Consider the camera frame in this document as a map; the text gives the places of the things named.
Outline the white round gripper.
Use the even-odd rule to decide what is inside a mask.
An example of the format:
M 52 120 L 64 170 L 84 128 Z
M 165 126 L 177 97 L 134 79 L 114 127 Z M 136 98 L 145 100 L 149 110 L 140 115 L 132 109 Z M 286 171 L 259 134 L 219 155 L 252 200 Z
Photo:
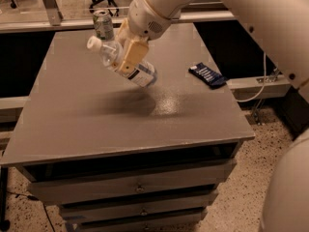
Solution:
M 133 0 L 118 29 L 115 40 L 124 48 L 118 67 L 121 75 L 130 75 L 149 51 L 148 43 L 131 38 L 131 32 L 150 40 L 160 38 L 180 10 L 181 0 Z

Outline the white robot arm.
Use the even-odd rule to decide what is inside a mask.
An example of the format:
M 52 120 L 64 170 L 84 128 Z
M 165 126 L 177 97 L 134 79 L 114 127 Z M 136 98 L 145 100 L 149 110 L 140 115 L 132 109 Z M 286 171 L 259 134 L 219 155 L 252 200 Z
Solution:
M 130 74 L 174 15 L 193 0 L 133 0 L 116 40 L 119 72 Z M 220 0 L 269 59 L 309 102 L 309 0 Z M 309 232 L 309 130 L 278 161 L 259 232 Z

